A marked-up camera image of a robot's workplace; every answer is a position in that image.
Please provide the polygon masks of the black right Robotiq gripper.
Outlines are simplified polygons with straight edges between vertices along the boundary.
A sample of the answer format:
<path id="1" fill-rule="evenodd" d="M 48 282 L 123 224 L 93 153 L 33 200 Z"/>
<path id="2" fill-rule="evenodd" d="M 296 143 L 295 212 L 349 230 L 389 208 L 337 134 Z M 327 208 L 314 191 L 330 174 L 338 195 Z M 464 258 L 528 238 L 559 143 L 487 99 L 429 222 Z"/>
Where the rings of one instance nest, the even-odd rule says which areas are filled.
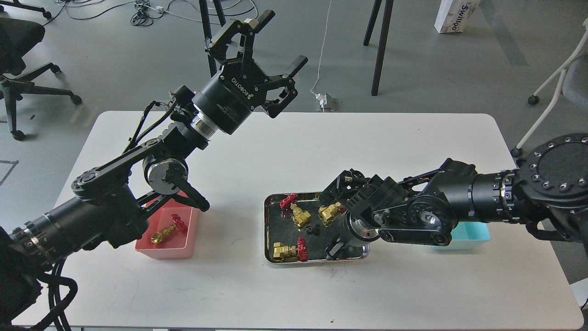
<path id="1" fill-rule="evenodd" d="M 365 177 L 357 170 L 344 170 L 319 195 L 321 205 L 339 202 L 346 209 L 340 233 L 327 245 L 327 260 L 347 260 L 354 257 L 350 244 L 367 244 L 379 238 L 377 229 L 384 224 L 372 214 L 378 210 L 400 205 L 409 191 L 391 177 Z"/>

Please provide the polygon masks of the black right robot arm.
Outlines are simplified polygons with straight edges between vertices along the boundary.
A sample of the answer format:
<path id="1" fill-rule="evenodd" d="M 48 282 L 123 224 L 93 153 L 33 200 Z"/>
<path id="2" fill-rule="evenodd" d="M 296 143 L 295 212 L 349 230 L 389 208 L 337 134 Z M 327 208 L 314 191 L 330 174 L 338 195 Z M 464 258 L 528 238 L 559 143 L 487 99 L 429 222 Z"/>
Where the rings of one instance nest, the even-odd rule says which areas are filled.
<path id="1" fill-rule="evenodd" d="M 538 240 L 587 245 L 587 156 L 587 134 L 574 133 L 539 145 L 515 169 L 491 174 L 453 159 L 401 182 L 343 171 L 319 195 L 321 205 L 345 208 L 326 257 L 377 239 L 447 246 L 460 222 L 523 224 Z"/>

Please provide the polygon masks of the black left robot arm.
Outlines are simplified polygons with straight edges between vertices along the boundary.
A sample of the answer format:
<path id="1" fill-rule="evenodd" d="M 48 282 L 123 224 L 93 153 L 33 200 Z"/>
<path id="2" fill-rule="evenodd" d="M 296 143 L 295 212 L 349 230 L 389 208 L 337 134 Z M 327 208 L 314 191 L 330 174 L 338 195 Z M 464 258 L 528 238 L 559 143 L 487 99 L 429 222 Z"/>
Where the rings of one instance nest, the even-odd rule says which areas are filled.
<path id="1" fill-rule="evenodd" d="M 136 131 L 120 156 L 75 178 L 75 197 L 12 233 L 2 229 L 3 331 L 22 329 L 12 321 L 36 303 L 42 283 L 48 286 L 50 310 L 31 330 L 52 323 L 68 330 L 65 309 L 78 292 L 76 281 L 61 275 L 69 255 L 105 241 L 116 249 L 140 239 L 149 217 L 170 200 L 209 209 L 188 182 L 187 157 L 205 149 L 216 131 L 233 134 L 257 107 L 275 118 L 298 95 L 294 77 L 307 63 L 305 56 L 274 76 L 253 59 L 254 38 L 274 16 L 267 9 L 257 18 L 222 25 L 206 47 L 219 71 L 198 92 L 186 86 L 171 92 L 171 105 L 152 125 L 172 120 L 160 136 L 141 144 L 144 134 Z"/>

